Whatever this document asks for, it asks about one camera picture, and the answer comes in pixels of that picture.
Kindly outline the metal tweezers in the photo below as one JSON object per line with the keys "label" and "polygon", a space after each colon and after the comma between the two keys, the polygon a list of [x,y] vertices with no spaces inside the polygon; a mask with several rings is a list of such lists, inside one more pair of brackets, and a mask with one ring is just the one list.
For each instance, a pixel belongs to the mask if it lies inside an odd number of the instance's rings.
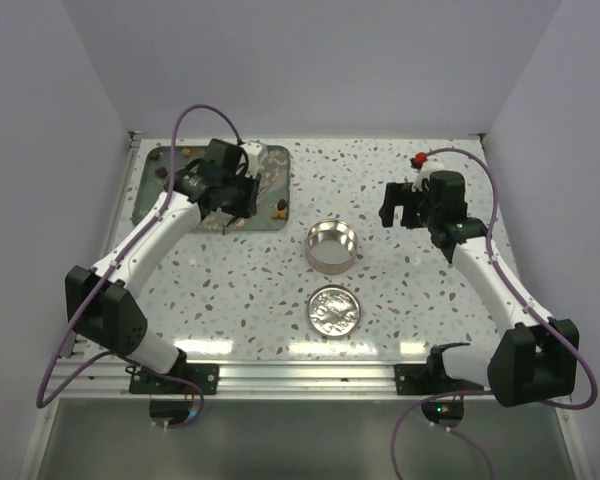
{"label": "metal tweezers", "polygon": [[237,216],[231,216],[223,225],[221,233],[223,235],[228,235],[234,232],[237,229],[240,229],[244,226],[245,219]]}

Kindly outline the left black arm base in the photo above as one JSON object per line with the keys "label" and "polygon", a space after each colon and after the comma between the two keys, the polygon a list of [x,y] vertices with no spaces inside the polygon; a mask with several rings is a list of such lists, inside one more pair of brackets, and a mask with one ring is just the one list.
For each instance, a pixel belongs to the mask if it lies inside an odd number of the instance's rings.
{"label": "left black arm base", "polygon": [[167,374],[128,365],[125,372],[130,375],[129,392],[135,395],[215,395],[220,379],[219,365],[210,363],[180,364]]}

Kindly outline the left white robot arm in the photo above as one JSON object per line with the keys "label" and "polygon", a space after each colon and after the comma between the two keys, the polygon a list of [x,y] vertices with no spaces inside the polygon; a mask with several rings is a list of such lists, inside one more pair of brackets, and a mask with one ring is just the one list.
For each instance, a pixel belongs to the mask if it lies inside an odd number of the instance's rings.
{"label": "left white robot arm", "polygon": [[209,214],[256,214],[258,168],[266,153],[260,142],[236,145],[213,139],[202,158],[173,169],[166,190],[117,247],[92,267],[74,267],[67,274],[71,329],[153,370],[153,381],[165,392],[181,390],[188,379],[181,353],[150,330],[137,299],[158,264]]}

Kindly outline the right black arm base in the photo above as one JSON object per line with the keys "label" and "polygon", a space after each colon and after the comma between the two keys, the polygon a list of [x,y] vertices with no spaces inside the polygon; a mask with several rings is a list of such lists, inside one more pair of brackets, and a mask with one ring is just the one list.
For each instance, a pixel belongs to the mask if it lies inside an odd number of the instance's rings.
{"label": "right black arm base", "polygon": [[483,386],[469,381],[437,378],[429,372],[424,363],[395,364],[393,371],[396,393],[401,396],[431,396],[454,391],[485,390]]}

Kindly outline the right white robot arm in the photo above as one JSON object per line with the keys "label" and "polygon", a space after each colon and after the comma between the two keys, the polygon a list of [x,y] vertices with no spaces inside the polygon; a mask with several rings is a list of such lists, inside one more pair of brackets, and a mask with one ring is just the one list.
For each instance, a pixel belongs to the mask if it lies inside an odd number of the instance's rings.
{"label": "right white robot arm", "polygon": [[379,217],[401,226],[425,228],[450,265],[479,296],[500,335],[492,349],[469,342],[431,348],[426,363],[408,378],[424,393],[450,392],[464,385],[489,389],[505,407],[547,401],[575,387],[579,332],[569,319],[558,320],[511,276],[487,226],[468,214],[464,177],[440,170],[420,182],[390,183]]}

